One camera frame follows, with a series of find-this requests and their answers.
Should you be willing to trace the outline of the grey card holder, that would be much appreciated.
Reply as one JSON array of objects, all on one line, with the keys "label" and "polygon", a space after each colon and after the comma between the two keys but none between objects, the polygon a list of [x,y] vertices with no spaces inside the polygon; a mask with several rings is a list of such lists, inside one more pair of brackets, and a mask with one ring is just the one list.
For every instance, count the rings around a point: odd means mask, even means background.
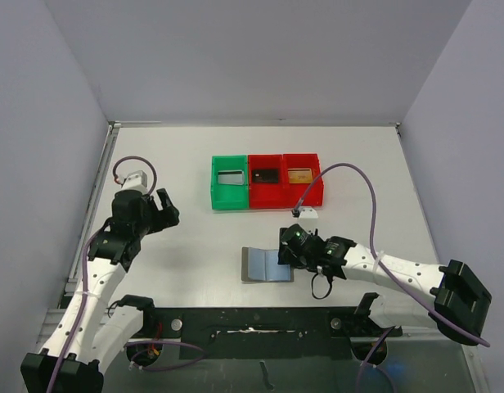
[{"label": "grey card holder", "polygon": [[244,283],[293,282],[294,274],[288,264],[278,264],[278,250],[253,247],[241,249],[241,281]]}]

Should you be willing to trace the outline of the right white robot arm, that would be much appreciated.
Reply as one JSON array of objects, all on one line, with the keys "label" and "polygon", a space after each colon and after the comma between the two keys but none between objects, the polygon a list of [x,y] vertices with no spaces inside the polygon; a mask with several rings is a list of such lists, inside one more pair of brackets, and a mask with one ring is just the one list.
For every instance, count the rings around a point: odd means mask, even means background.
[{"label": "right white robot arm", "polygon": [[371,250],[343,237],[321,239],[299,224],[281,228],[279,259],[328,282],[340,278],[369,282],[413,299],[393,303],[378,294],[356,312],[357,330],[366,335],[380,328],[437,328],[445,337],[466,346],[488,346],[482,331],[492,295],[472,269],[461,261],[422,264]]}]

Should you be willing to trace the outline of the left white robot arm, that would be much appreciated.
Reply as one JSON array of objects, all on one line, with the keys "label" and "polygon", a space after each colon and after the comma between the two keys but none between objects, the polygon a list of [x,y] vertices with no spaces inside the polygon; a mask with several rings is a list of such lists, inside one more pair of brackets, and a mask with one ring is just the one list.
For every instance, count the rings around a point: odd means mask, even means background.
[{"label": "left white robot arm", "polygon": [[115,194],[111,216],[86,242],[82,278],[57,327],[20,372],[29,392],[100,392],[104,374],[132,337],[153,338],[159,322],[154,301],[125,295],[103,323],[117,286],[142,248],[142,239],[179,223],[165,189],[156,196],[137,189]]}]

